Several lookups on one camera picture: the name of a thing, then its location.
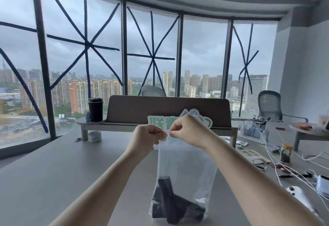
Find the person's right hand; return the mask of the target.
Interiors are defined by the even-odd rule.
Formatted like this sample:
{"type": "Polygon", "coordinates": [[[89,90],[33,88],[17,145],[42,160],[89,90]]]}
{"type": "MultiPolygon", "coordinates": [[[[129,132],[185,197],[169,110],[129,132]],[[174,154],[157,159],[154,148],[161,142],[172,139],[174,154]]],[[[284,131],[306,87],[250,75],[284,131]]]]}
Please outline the person's right hand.
{"type": "Polygon", "coordinates": [[[170,130],[179,129],[185,129],[185,138],[180,138],[181,140],[203,150],[217,137],[216,134],[196,116],[190,114],[186,114],[177,119],[170,128],[170,130]]]}

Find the person's left hand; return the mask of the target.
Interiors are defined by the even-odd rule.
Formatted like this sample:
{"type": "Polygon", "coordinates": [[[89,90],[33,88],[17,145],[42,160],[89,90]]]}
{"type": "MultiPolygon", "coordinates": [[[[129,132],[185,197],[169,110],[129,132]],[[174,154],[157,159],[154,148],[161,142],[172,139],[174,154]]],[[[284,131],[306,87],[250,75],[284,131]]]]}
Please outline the person's left hand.
{"type": "Polygon", "coordinates": [[[144,159],[154,149],[154,145],[159,144],[154,143],[154,134],[156,133],[166,132],[155,125],[138,125],[133,131],[125,152],[129,156],[137,157],[140,160],[144,159]]]}

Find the clear plastic zip bag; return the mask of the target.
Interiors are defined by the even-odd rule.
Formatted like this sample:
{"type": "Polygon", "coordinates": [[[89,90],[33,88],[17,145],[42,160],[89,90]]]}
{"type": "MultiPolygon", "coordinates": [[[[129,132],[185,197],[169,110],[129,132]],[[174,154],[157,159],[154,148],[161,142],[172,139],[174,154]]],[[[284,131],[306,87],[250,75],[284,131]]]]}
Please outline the clear plastic zip bag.
{"type": "Polygon", "coordinates": [[[189,145],[179,138],[172,138],[168,135],[167,140],[161,141],[158,145],[158,167],[155,187],[158,184],[159,177],[169,176],[176,195],[205,208],[204,219],[208,213],[216,172],[217,166],[206,152],[189,145]]]}

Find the person's right forearm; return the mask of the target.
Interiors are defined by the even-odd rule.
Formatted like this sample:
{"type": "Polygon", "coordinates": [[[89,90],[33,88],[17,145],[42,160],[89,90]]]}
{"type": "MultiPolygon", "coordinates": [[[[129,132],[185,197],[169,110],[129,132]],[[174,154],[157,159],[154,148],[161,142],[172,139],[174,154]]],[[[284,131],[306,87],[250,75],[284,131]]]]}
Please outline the person's right forearm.
{"type": "Polygon", "coordinates": [[[252,226],[323,226],[301,202],[221,138],[202,148],[216,163],[252,226]]]}

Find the person's left forearm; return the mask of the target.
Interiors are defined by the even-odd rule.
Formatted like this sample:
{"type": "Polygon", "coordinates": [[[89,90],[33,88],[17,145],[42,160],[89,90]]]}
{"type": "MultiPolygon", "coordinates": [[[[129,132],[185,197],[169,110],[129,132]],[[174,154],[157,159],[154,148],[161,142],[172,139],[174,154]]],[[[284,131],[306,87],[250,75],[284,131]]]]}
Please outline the person's left forearm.
{"type": "Polygon", "coordinates": [[[152,150],[126,150],[49,226],[107,226],[132,172],[152,150]]]}

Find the green and white sign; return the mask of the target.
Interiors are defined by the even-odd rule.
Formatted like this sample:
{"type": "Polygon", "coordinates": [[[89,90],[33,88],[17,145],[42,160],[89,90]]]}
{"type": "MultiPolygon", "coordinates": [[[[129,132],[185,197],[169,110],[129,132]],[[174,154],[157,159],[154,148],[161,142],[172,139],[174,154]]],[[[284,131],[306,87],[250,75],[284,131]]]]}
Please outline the green and white sign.
{"type": "Polygon", "coordinates": [[[205,124],[208,128],[211,128],[213,125],[212,119],[207,116],[202,116],[200,112],[193,108],[193,109],[184,109],[179,116],[158,116],[158,115],[150,115],[147,117],[148,124],[155,125],[156,127],[162,129],[163,131],[169,133],[172,124],[183,117],[186,114],[190,114],[192,116],[196,116],[203,124],[205,124]]]}

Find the brown desk partition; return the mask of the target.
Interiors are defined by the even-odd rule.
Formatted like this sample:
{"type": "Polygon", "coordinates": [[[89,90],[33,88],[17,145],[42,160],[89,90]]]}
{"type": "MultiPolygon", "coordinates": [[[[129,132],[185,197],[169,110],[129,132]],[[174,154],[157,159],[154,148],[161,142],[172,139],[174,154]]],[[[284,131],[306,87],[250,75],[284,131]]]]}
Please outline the brown desk partition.
{"type": "Polygon", "coordinates": [[[113,95],[109,98],[108,123],[146,124],[148,116],[179,116],[184,109],[196,109],[212,120],[214,128],[231,127],[227,99],[113,95]]]}

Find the grey mesh office chair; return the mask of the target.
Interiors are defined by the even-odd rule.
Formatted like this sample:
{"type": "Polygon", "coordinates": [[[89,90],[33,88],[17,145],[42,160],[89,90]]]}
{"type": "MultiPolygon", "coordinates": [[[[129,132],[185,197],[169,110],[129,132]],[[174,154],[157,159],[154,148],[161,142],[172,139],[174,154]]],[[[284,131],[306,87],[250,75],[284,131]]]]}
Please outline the grey mesh office chair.
{"type": "Polygon", "coordinates": [[[282,113],[281,109],[281,95],[278,92],[264,90],[261,91],[258,95],[258,108],[259,108],[259,117],[268,118],[272,120],[283,121],[283,116],[302,119],[305,123],[308,123],[309,120],[304,117],[290,116],[282,113]]]}
{"type": "Polygon", "coordinates": [[[144,85],[141,88],[141,94],[140,96],[162,96],[166,97],[165,91],[163,91],[162,88],[156,87],[156,86],[150,86],[150,85],[144,85]]]}

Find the grey desk riser shelf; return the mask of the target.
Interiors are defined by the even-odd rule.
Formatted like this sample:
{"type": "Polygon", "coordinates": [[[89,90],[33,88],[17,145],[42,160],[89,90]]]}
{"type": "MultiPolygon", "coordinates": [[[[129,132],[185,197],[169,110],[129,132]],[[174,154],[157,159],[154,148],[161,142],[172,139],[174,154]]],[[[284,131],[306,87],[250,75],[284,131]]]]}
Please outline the grey desk riser shelf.
{"type": "MultiPolygon", "coordinates": [[[[81,127],[81,138],[83,141],[88,141],[88,131],[116,131],[116,132],[133,132],[139,124],[127,123],[108,123],[105,120],[100,122],[89,122],[85,118],[76,120],[76,124],[81,127]]],[[[235,148],[237,140],[237,128],[234,127],[211,127],[211,130],[218,136],[229,136],[229,144],[235,148]]]]}

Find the black plastic parts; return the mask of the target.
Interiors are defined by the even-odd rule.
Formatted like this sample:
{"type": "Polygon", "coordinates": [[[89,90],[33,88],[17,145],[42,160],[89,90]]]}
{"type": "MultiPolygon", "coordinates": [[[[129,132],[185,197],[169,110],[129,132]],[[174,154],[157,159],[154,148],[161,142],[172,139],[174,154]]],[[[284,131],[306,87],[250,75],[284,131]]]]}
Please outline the black plastic parts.
{"type": "Polygon", "coordinates": [[[183,220],[201,222],[204,219],[205,208],[174,193],[171,178],[158,178],[151,205],[153,219],[166,219],[168,224],[177,225],[183,220]]]}

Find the grey tape roll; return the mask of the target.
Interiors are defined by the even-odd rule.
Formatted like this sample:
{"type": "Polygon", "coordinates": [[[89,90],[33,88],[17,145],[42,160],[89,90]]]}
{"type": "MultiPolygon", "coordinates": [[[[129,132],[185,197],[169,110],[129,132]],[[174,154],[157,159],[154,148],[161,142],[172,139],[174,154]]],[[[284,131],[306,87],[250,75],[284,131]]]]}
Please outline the grey tape roll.
{"type": "Polygon", "coordinates": [[[91,131],[88,133],[88,142],[98,143],[102,140],[101,131],[91,131]]]}

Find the black travel tumbler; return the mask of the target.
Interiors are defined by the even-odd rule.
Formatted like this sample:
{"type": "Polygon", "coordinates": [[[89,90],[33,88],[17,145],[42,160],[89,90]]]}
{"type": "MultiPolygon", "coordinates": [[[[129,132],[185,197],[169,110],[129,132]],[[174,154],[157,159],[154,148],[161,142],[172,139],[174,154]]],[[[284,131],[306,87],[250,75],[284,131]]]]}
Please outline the black travel tumbler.
{"type": "Polygon", "coordinates": [[[91,122],[101,122],[103,120],[103,99],[93,97],[88,99],[89,118],[91,122]]]}

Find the printed paper card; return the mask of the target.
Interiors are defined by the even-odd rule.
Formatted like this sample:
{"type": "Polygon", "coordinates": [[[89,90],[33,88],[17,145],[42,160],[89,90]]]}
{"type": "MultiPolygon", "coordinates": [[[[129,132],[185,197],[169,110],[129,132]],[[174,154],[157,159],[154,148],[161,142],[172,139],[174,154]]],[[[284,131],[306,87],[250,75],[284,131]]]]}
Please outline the printed paper card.
{"type": "Polygon", "coordinates": [[[270,163],[271,160],[259,154],[253,149],[236,149],[242,156],[244,156],[249,162],[253,163],[254,159],[263,159],[265,162],[270,163]]]}

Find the blue tape star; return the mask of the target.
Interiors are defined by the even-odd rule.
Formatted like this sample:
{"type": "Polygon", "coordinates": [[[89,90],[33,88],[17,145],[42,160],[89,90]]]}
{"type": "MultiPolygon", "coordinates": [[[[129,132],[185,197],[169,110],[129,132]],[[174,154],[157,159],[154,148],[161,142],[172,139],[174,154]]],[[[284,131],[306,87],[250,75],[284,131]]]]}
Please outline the blue tape star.
{"type": "Polygon", "coordinates": [[[127,72],[132,95],[154,86],[175,96],[176,42],[179,16],[127,7],[127,72]]]}
{"type": "Polygon", "coordinates": [[[253,89],[252,89],[252,84],[251,84],[251,78],[250,78],[250,74],[248,72],[248,66],[250,65],[250,63],[253,61],[253,59],[256,57],[256,55],[259,53],[259,50],[257,50],[252,57],[250,57],[250,48],[251,48],[251,41],[252,41],[252,34],[253,34],[253,27],[254,24],[251,23],[250,25],[250,32],[249,32],[249,41],[248,41],[248,48],[247,48],[247,54],[245,54],[244,51],[244,47],[242,44],[242,41],[240,39],[239,34],[237,33],[236,27],[233,26],[233,31],[234,34],[236,36],[236,39],[239,43],[240,49],[241,49],[241,56],[242,56],[242,62],[243,62],[243,68],[239,73],[239,77],[238,77],[238,81],[239,83],[241,83],[241,99],[244,99],[244,97],[247,94],[248,91],[248,87],[247,84],[251,87],[251,94],[253,94],[253,89]]]}
{"type": "Polygon", "coordinates": [[[105,63],[105,65],[112,71],[114,76],[119,81],[120,86],[124,86],[123,81],[119,78],[118,74],[113,70],[113,68],[110,66],[110,64],[105,60],[105,58],[101,55],[101,53],[97,50],[99,49],[105,49],[105,50],[111,50],[111,51],[120,51],[118,48],[113,47],[107,47],[107,46],[99,46],[94,44],[96,39],[100,36],[100,34],[104,31],[104,29],[107,27],[107,25],[112,20],[114,14],[116,13],[117,9],[120,6],[120,3],[117,3],[117,5],[114,7],[113,11],[111,12],[109,18],[106,20],[106,22],[102,25],[102,27],[98,30],[98,32],[94,35],[94,37],[91,39],[91,41],[88,40],[88,3],[87,0],[84,0],[84,34],[78,29],[76,24],[73,22],[71,17],[69,16],[68,12],[65,10],[64,6],[61,4],[60,0],[55,0],[61,11],[63,12],[64,16],[67,18],[67,20],[70,22],[72,27],[76,30],[76,32],[79,34],[79,36],[83,39],[82,41],[77,40],[71,40],[63,37],[53,36],[50,34],[47,34],[48,38],[69,42],[73,44],[79,44],[84,46],[84,50],[76,57],[76,59],[72,62],[72,64],[58,77],[58,79],[50,86],[50,89],[53,90],[59,82],[64,78],[64,76],[78,63],[80,58],[84,55],[85,56],[85,62],[86,62],[86,74],[87,74],[87,85],[88,85],[88,97],[91,97],[91,81],[90,81],[90,73],[89,73],[89,57],[88,57],[88,50],[92,49],[99,58],[105,63]]]}
{"type": "MultiPolygon", "coordinates": [[[[12,28],[17,28],[20,30],[24,30],[24,31],[29,31],[29,32],[35,32],[37,33],[38,30],[36,28],[29,28],[29,27],[24,27],[24,26],[20,26],[20,25],[15,25],[15,24],[11,24],[11,23],[6,23],[6,22],[0,22],[0,25],[2,26],[6,26],[6,27],[12,27],[12,28]]],[[[46,122],[42,116],[42,113],[39,109],[39,107],[36,104],[35,99],[32,96],[31,91],[29,90],[26,82],[24,81],[24,79],[22,78],[22,76],[20,75],[19,71],[16,69],[16,67],[14,66],[14,64],[11,62],[11,60],[9,59],[9,57],[7,56],[7,54],[3,51],[3,49],[0,47],[0,55],[3,57],[3,59],[7,62],[7,64],[9,65],[10,69],[12,70],[12,72],[14,73],[14,75],[18,78],[20,84],[22,85],[23,89],[25,90],[29,100],[31,101],[31,104],[33,106],[33,108],[35,109],[38,117],[39,117],[39,121],[42,124],[42,127],[45,131],[45,133],[49,133],[49,129],[46,125],[46,122]]]]}

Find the glass jar with gold lid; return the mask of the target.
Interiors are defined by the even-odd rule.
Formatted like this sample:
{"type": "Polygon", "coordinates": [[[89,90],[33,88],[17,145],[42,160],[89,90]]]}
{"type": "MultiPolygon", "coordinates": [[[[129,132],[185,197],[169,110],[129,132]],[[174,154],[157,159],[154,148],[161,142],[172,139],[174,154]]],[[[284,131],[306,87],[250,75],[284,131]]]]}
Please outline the glass jar with gold lid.
{"type": "Polygon", "coordinates": [[[293,145],[282,143],[280,148],[280,162],[283,164],[289,164],[290,156],[293,150],[294,150],[293,145]]]}

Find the round grey side table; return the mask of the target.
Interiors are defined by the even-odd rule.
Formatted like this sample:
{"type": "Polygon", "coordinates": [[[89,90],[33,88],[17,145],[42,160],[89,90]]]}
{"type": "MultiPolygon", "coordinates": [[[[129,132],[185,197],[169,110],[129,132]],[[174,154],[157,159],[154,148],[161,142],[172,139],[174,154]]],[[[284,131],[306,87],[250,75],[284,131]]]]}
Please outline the round grey side table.
{"type": "Polygon", "coordinates": [[[294,150],[299,150],[300,141],[329,141],[329,130],[317,124],[310,123],[295,123],[289,124],[289,127],[294,130],[294,150]]]}

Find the white game controller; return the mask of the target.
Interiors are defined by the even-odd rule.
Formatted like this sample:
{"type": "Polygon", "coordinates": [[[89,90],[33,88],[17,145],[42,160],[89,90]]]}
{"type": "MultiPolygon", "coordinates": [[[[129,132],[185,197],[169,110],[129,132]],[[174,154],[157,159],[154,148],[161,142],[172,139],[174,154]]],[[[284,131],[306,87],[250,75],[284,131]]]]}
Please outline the white game controller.
{"type": "Polygon", "coordinates": [[[307,207],[314,215],[316,215],[319,219],[321,219],[319,212],[307,198],[303,190],[298,186],[289,186],[286,188],[292,196],[294,196],[298,201],[300,201],[305,207],[307,207]]]}

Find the white power adapter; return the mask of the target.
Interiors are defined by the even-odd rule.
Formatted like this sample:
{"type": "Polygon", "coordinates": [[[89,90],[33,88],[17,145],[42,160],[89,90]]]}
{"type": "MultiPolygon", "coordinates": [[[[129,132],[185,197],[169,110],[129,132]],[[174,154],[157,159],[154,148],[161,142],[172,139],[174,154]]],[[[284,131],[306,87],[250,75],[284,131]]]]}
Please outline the white power adapter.
{"type": "Polygon", "coordinates": [[[325,175],[317,176],[316,190],[318,193],[329,199],[329,177],[325,175]]]}

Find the black window frame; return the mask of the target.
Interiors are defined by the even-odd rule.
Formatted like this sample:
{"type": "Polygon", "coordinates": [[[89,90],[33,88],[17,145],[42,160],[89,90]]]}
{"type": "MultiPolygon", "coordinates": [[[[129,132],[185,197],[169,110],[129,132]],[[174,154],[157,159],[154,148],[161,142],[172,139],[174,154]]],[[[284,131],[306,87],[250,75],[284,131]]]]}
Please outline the black window frame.
{"type": "MultiPolygon", "coordinates": [[[[84,0],[60,0],[78,29],[84,34],[84,0]]],[[[132,95],[132,82],[127,67],[127,7],[179,16],[177,32],[177,61],[174,72],[175,96],[184,94],[184,65],[196,66],[199,60],[224,78],[217,87],[228,90],[232,80],[229,60],[233,26],[253,23],[273,25],[278,17],[243,17],[250,10],[237,11],[231,7],[202,7],[186,0],[87,0],[88,40],[94,37],[109,18],[117,3],[119,8],[94,44],[118,48],[120,51],[97,49],[123,81],[119,81],[99,56],[88,50],[91,97],[101,97],[107,113],[113,95],[132,95]]],[[[84,50],[83,45],[48,38],[47,34],[82,41],[64,16],[55,0],[0,0],[0,22],[36,28],[37,33],[0,25],[0,47],[7,54],[26,82],[49,129],[45,133],[39,117],[25,90],[7,62],[0,55],[0,159],[32,152],[68,133],[78,118],[88,112],[86,62],[83,55],[78,63],[53,89],[50,86],[84,50]]]]}

